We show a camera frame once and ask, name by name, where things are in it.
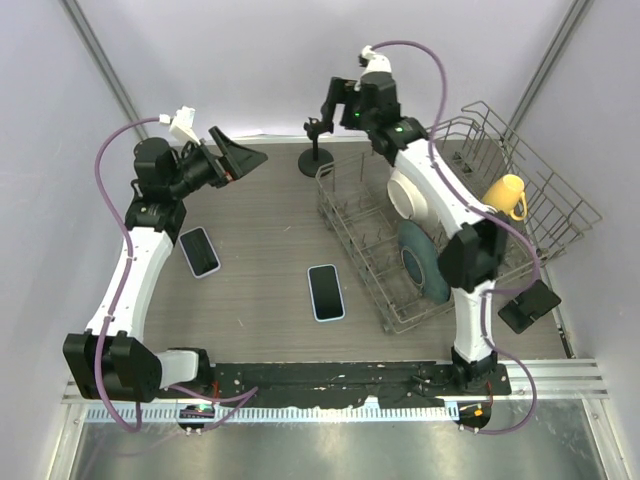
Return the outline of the black phone stand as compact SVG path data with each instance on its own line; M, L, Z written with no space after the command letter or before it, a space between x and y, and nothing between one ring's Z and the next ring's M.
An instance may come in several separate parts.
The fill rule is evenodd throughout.
M329 173L325 166L331 164L334 158L328 150L319 146L319 137L324 133L332 133L334 126L332 123L326 125L317 118L309 118L304 124L304 130L312 146L300 154L298 168L303 175L310 178L314 178L318 171L324 176Z

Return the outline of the light blue case phone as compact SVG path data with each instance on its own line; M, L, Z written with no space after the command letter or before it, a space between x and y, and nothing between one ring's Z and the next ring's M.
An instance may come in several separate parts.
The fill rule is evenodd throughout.
M307 280L314 319L319 323L342 320L346 309L336 266L312 266Z

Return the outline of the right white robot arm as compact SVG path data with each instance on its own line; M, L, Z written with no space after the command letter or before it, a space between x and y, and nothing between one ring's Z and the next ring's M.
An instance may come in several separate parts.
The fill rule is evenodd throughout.
M505 256L509 222L460 182L421 122L402 114L391 74L332 78L320 118L307 127L311 135L333 131L337 106L344 108L340 126L364 132L391 167L387 195L402 218L403 266L424 297L454 303L451 380L460 393L475 394L498 365L486 295Z

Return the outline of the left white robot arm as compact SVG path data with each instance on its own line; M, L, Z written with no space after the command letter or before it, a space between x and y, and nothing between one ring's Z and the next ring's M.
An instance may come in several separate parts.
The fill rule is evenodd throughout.
M133 149L134 197L121 219L122 253L105 296L82 333L69 334L63 355L80 395L89 400L148 403L178 384L190 398L213 385L209 356L196 347L154 353L143 343L144 322L163 266L186 217L184 200L210 185L222 188L261 166L267 154L239 145L218 127L219 149L189 141L176 150L161 137Z

